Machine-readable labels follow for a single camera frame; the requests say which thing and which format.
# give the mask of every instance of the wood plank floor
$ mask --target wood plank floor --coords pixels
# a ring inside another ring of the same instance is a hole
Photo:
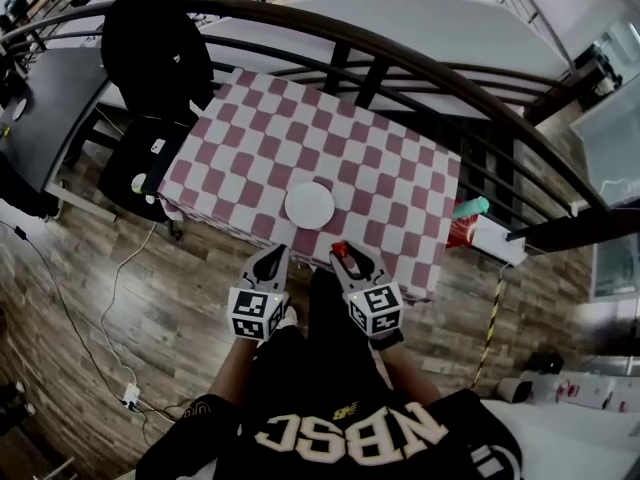
[[[109,152],[87,148],[73,173],[73,190],[109,208],[95,191]],[[0,202],[0,219],[21,226],[51,264],[71,315],[109,386],[124,392],[130,374],[110,355],[98,325],[111,299],[117,265],[135,251],[151,224],[122,214],[107,224],[68,208],[44,224]],[[255,248],[199,223],[184,226],[175,243],[158,226],[147,248],[122,271],[106,328],[124,364],[133,368],[142,400],[179,404],[206,391],[230,345],[227,291]],[[518,371],[531,352],[556,347],[571,363],[588,350],[574,319],[588,298],[591,249],[529,258],[505,271],[507,279],[480,394]],[[483,351],[500,265],[479,253],[448,250],[435,300],[407,312],[406,345],[415,362],[445,393],[470,385]],[[306,267],[289,269],[294,303],[305,306]],[[107,391],[67,320],[37,254],[0,226],[0,305],[8,336],[0,365],[22,379],[38,414],[27,422],[66,457],[83,478],[115,478],[135,467],[147,448],[144,418],[125,410]],[[171,409],[180,414],[180,409]],[[169,428],[148,416],[154,442]]]

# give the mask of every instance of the black office chair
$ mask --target black office chair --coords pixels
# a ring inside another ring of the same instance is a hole
[[[173,0],[116,0],[105,16],[102,60],[135,120],[98,182],[118,206],[145,219],[168,218],[155,197],[162,177],[197,121],[189,101],[204,109],[213,98],[213,64],[195,24]],[[165,145],[151,151],[157,139]],[[133,192],[147,174],[143,193]]]

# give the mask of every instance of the table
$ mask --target table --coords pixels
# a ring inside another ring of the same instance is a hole
[[[328,266],[342,239],[380,253],[407,298],[427,300],[446,246],[460,158],[352,103],[236,70],[191,130],[160,185],[179,212],[256,245]],[[325,185],[336,211],[319,231],[287,218],[287,190]]]
[[[38,192],[49,192],[86,211],[115,221],[115,215],[55,185],[69,146],[108,83],[99,49],[56,48],[42,53],[27,78],[28,103],[22,117],[13,112],[14,98],[0,117],[11,128],[0,140],[16,172]]]

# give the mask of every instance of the teal object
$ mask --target teal object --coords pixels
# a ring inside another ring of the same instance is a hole
[[[489,201],[486,197],[478,197],[471,201],[465,201],[464,203],[457,204],[453,208],[453,220],[462,219],[464,217],[471,217],[478,213],[487,213],[489,211]]]

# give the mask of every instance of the red and white checkered tablecloth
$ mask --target red and white checkered tablecloth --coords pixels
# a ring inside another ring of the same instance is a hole
[[[191,130],[160,186],[179,210],[260,246],[329,264],[342,239],[380,253],[413,300],[432,297],[460,158],[352,103],[269,75],[236,70]],[[287,190],[325,185],[336,210],[319,231],[287,218]]]

